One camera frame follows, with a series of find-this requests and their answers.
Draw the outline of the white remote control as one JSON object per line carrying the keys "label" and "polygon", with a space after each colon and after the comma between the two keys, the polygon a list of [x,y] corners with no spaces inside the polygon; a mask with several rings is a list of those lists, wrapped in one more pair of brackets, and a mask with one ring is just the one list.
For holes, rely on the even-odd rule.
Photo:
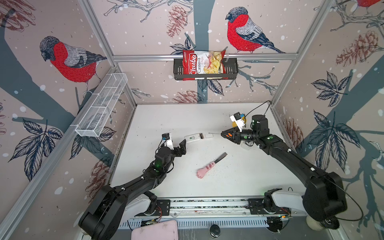
{"label": "white remote control", "polygon": [[203,133],[198,133],[198,134],[193,134],[193,135],[185,136],[185,140],[186,140],[187,143],[203,140],[204,138],[205,137],[204,137]]}

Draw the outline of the orange black screwdriver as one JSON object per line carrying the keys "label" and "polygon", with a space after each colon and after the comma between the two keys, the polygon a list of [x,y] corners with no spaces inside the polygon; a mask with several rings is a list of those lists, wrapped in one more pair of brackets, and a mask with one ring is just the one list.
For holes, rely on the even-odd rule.
{"label": "orange black screwdriver", "polygon": [[230,140],[232,142],[235,140],[234,135],[232,133],[222,132],[220,134],[219,133],[209,133],[209,134],[214,135],[214,136],[216,136],[216,135],[221,136],[224,139]]}

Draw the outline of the grey remote control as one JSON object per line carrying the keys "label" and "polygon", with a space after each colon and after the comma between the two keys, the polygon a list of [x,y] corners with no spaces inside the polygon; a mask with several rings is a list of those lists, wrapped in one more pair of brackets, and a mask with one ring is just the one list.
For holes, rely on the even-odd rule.
{"label": "grey remote control", "polygon": [[254,146],[254,142],[252,142],[252,141],[243,141],[241,143],[241,148],[243,148],[247,151],[251,150],[253,148],[253,146]]}

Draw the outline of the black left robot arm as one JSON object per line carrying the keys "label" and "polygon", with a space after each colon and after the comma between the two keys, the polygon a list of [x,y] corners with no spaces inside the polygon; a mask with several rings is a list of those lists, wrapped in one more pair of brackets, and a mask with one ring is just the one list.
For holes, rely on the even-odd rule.
{"label": "black left robot arm", "polygon": [[186,140],[173,149],[162,144],[143,174],[130,182],[110,187],[103,186],[79,220],[79,227],[93,240],[109,240],[119,228],[127,204],[144,194],[151,200],[156,196],[150,190],[166,178],[176,157],[187,153]]}

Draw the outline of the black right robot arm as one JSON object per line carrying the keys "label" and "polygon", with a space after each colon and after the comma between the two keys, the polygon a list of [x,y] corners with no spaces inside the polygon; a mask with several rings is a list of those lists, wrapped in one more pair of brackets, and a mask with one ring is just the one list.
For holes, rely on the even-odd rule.
{"label": "black right robot arm", "polygon": [[348,209],[341,177],[310,164],[281,138],[272,135],[264,115],[254,115],[248,130],[233,127],[222,131],[221,136],[238,145],[241,142],[252,142],[282,163],[306,187],[299,203],[309,217],[326,229],[336,230],[340,227],[336,215]]}

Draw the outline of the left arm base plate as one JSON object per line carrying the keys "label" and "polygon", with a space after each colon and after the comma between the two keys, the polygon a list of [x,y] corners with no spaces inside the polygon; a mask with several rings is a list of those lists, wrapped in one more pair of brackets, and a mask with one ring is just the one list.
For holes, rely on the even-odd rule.
{"label": "left arm base plate", "polygon": [[150,205],[143,213],[139,213],[136,217],[160,217],[168,216],[170,214],[171,201],[170,200],[156,200],[150,201]]}

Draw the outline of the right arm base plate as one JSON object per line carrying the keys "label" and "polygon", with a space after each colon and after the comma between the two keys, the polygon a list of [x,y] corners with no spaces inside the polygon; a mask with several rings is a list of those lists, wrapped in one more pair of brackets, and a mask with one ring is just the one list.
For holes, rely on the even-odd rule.
{"label": "right arm base plate", "polygon": [[289,208],[278,207],[270,198],[248,199],[246,209],[252,215],[291,215]]}

